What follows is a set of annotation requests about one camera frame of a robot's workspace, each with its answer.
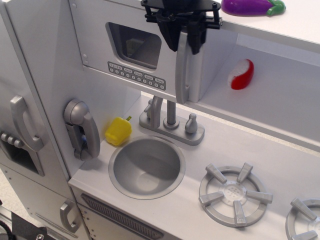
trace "black cable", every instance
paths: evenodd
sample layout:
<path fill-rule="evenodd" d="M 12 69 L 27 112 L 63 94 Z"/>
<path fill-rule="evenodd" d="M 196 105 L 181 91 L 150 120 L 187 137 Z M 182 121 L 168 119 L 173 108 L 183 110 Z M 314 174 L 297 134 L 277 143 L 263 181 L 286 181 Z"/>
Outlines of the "black cable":
<path fill-rule="evenodd" d="M 7 224 L 5 224 L 5 222 L 0 220 L 0 226 L 3 227 L 6 233 L 8 234 L 8 240 L 16 240 L 15 236 L 12 234 L 10 228 Z"/>

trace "red and white toy food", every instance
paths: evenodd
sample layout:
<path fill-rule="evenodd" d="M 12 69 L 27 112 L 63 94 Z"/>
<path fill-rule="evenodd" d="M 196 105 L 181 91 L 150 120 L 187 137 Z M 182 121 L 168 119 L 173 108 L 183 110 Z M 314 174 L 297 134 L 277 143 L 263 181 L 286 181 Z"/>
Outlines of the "red and white toy food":
<path fill-rule="evenodd" d="M 244 89 L 251 82 L 254 71 L 255 66 L 251 60 L 239 60 L 228 75 L 228 85 L 234 90 Z"/>

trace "oven vent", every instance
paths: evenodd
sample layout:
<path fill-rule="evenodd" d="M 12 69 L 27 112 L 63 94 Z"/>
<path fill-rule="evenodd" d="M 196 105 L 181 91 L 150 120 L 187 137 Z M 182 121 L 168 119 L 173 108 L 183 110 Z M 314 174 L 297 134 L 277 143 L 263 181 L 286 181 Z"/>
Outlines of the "oven vent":
<path fill-rule="evenodd" d="M 104 203 L 97 201 L 96 199 L 93 199 L 92 197 L 89 197 L 85 194 L 82 194 L 81 197 L 92 209 L 96 210 L 104 217 L 107 217 L 115 223 L 120 224 L 121 226 L 141 235 L 144 238 L 149 240 L 157 240 L 164 236 L 161 232 L 145 225 L 138 220 L 133 219 L 132 217 L 118 210 L 115 210 Z"/>

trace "oven door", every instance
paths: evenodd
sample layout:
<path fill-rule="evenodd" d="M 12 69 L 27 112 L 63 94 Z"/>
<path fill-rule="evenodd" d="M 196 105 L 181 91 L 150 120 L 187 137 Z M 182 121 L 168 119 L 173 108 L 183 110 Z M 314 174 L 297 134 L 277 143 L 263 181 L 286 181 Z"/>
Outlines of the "oven door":
<path fill-rule="evenodd" d="M 138 0 L 69 0 L 82 62 L 136 89 L 184 103 L 199 100 L 202 52 L 193 56 L 181 31 L 179 49 L 167 46 L 158 25 L 148 23 Z"/>

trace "faucet handle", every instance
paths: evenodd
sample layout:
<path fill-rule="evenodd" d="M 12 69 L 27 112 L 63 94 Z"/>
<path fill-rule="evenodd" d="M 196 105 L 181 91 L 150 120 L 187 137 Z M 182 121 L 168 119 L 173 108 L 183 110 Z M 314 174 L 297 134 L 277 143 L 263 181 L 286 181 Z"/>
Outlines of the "faucet handle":
<path fill-rule="evenodd" d="M 144 110 L 148 119 L 151 117 L 151 104 L 152 104 L 152 99 L 149 100 L 148 106 Z"/>
<path fill-rule="evenodd" d="M 197 115 L 191 113 L 189 120 L 185 124 L 185 131 L 189 134 L 194 134 L 198 130 Z"/>

